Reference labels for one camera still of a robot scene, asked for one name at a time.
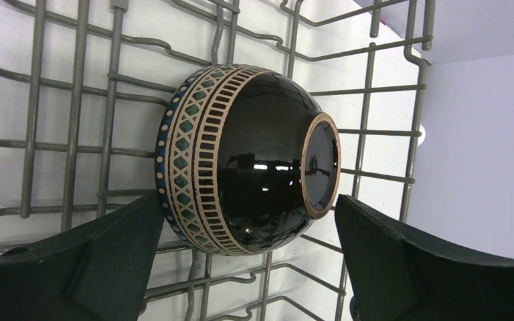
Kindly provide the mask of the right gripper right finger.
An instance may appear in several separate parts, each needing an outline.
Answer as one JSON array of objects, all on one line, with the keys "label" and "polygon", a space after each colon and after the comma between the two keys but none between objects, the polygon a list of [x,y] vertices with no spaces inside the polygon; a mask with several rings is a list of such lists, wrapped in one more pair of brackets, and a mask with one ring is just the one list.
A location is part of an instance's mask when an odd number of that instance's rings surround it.
[{"label": "right gripper right finger", "polygon": [[514,259],[426,233],[349,195],[335,222],[354,320],[514,320]]}]

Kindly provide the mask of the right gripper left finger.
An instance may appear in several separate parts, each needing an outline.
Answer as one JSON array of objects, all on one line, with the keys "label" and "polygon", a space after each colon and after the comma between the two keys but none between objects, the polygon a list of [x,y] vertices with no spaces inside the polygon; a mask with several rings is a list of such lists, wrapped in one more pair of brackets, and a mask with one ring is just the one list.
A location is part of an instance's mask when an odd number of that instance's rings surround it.
[{"label": "right gripper left finger", "polygon": [[0,255],[0,320],[136,320],[164,216],[155,194]]}]

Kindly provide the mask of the grey wire dish rack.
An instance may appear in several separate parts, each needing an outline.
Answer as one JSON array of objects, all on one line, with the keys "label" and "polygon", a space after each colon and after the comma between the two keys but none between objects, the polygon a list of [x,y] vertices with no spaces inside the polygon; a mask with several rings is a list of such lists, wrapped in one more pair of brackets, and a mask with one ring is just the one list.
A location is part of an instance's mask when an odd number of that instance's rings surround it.
[{"label": "grey wire dish rack", "polygon": [[[162,117],[189,75],[218,64],[272,70],[306,90],[337,127],[337,195],[388,187],[390,214],[405,220],[426,89],[419,51],[432,46],[435,7],[0,1],[0,255],[141,197],[159,201]],[[305,231],[266,253],[214,255],[163,216],[136,320],[349,318],[337,241]]]}]

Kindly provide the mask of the black patterned bowl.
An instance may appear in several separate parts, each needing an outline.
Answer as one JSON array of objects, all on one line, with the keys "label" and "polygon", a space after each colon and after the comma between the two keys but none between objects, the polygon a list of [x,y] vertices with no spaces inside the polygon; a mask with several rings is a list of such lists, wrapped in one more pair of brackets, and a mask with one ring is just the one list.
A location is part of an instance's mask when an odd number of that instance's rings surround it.
[{"label": "black patterned bowl", "polygon": [[159,126],[159,202],[194,249],[266,253],[330,211],[339,145],[333,119],[290,78],[246,64],[204,67],[178,86]]}]

